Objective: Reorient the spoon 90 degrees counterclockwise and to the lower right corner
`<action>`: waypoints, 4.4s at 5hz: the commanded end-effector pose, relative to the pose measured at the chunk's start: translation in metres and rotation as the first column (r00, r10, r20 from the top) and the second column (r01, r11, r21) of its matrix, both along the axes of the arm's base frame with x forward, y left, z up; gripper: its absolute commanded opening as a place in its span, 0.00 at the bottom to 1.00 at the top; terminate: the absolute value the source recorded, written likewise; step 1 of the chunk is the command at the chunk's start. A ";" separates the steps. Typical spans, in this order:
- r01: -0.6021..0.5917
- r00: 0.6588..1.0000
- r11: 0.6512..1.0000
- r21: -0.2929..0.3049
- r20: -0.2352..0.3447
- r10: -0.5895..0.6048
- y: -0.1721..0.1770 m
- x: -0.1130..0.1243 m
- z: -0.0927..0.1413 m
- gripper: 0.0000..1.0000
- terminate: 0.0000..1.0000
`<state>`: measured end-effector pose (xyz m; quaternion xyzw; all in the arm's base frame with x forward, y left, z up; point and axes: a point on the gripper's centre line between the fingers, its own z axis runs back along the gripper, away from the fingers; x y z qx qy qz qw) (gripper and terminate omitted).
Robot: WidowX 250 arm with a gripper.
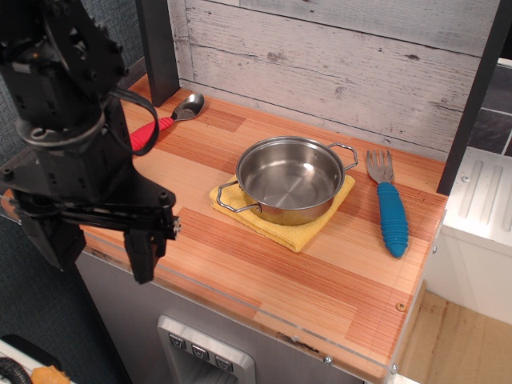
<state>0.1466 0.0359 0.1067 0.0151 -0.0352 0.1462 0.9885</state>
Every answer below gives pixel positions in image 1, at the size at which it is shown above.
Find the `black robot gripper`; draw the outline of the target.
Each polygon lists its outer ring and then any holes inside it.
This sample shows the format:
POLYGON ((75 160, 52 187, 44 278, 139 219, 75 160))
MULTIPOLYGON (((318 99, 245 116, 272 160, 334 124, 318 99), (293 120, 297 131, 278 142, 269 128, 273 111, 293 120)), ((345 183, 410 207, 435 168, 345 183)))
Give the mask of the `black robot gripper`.
POLYGON ((81 225, 124 232, 135 281, 154 279, 154 268, 176 237, 175 196, 136 171, 120 101, 87 106, 72 124, 20 119, 26 144, 2 167, 1 185, 28 238, 49 264, 68 270, 83 251, 81 225))

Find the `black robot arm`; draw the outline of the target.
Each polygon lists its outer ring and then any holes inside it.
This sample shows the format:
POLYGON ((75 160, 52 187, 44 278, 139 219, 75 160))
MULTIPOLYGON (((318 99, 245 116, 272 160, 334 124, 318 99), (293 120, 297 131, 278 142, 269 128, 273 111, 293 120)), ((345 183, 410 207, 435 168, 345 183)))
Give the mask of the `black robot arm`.
POLYGON ((120 231, 135 280, 150 282, 180 222, 174 194, 134 167, 159 130, 139 147, 130 141, 122 101, 150 103, 119 86, 120 45, 79 1, 4 1, 1 74, 26 145, 1 185, 27 236, 66 270, 85 247, 84 226, 120 231))

